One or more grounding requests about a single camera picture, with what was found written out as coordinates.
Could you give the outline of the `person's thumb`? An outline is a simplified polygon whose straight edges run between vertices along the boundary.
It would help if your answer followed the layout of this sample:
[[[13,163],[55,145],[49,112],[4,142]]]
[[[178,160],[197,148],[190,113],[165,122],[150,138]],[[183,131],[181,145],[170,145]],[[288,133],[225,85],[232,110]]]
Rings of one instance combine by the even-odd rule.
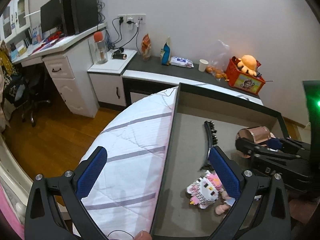
[[[152,240],[151,235],[147,231],[140,231],[133,240]]]

